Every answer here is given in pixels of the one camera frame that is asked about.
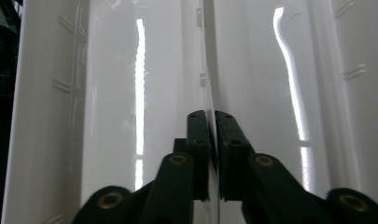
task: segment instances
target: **glossy white surface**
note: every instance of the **glossy white surface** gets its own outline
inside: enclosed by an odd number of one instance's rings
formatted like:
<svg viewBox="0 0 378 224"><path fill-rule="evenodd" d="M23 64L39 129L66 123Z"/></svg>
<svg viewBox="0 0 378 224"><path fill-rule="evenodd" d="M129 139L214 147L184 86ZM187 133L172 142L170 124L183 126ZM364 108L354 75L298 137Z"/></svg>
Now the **glossy white surface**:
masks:
<svg viewBox="0 0 378 224"><path fill-rule="evenodd" d="M140 188L214 106L311 192L378 202L378 0L206 0L206 20L202 4L26 3L4 223L69 222L102 187ZM196 203L195 223L244 223L218 207Z"/></svg>

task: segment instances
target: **black mechanical arm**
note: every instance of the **black mechanical arm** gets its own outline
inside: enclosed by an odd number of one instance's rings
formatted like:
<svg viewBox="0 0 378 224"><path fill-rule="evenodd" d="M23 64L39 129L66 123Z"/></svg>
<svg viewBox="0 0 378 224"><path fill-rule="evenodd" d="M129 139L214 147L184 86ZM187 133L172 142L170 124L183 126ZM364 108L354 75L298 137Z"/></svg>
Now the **black mechanical arm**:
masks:
<svg viewBox="0 0 378 224"><path fill-rule="evenodd" d="M220 198L242 201L248 224L378 223L378 204L366 195L333 189L324 200L305 191L277 158L255 152L232 115L215 116L218 153L205 112L193 112L187 138L175 140L154 181L136 192L98 190L74 224L190 224L193 201L209 199L210 166L218 167Z"/></svg>

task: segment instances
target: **white plastic container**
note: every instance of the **white plastic container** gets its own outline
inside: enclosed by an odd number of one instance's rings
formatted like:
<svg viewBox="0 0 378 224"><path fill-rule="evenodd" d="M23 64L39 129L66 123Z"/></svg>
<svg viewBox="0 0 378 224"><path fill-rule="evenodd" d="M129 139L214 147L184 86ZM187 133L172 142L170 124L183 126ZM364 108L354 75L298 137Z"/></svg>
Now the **white plastic container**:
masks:
<svg viewBox="0 0 378 224"><path fill-rule="evenodd" d="M378 0L33 0L21 29L3 223L69 223L102 187L140 188L199 109L312 193L378 202ZM194 222L244 220L213 200Z"/></svg>

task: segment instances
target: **bolt hole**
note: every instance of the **bolt hole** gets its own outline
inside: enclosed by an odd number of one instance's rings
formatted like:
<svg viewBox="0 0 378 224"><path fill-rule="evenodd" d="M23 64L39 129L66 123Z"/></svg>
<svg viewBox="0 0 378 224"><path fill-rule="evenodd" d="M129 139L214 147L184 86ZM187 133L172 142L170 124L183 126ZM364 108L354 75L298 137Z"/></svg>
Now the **bolt hole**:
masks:
<svg viewBox="0 0 378 224"><path fill-rule="evenodd" d="M273 160L266 156L258 156L256 157L256 162L263 166L270 166L273 164Z"/></svg>
<svg viewBox="0 0 378 224"><path fill-rule="evenodd" d="M182 163L184 163L186 161L186 157L184 156L180 156L180 155L175 155L173 157L171 157L169 159L169 161L172 163L172 164L175 164L175 165L180 165Z"/></svg>
<svg viewBox="0 0 378 224"><path fill-rule="evenodd" d="M357 211L357 212L367 212L369 210L369 206L363 202L363 200L359 199L350 194L343 194L340 195L339 200L341 203L345 204L349 208Z"/></svg>
<svg viewBox="0 0 378 224"><path fill-rule="evenodd" d="M122 194L117 191L104 194L98 200L98 206L102 209L114 208L122 202Z"/></svg>

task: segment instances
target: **white plastic panel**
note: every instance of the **white plastic panel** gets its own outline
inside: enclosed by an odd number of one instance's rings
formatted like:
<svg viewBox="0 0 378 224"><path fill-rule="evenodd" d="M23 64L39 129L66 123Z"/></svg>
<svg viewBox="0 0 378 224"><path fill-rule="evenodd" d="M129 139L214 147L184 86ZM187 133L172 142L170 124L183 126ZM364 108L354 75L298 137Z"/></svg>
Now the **white plastic panel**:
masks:
<svg viewBox="0 0 378 224"><path fill-rule="evenodd" d="M201 1L26 2L4 223L68 223L102 187L140 188L214 106L312 193L378 202L378 0L204 4L206 20ZM218 209L196 203L195 223L244 223Z"/></svg>
<svg viewBox="0 0 378 224"><path fill-rule="evenodd" d="M334 11L359 187L378 202L378 1L347 0Z"/></svg>
<svg viewBox="0 0 378 224"><path fill-rule="evenodd" d="M212 108L201 5L26 3L4 223L70 222L96 190L154 179ZM217 201L195 220L217 222Z"/></svg>

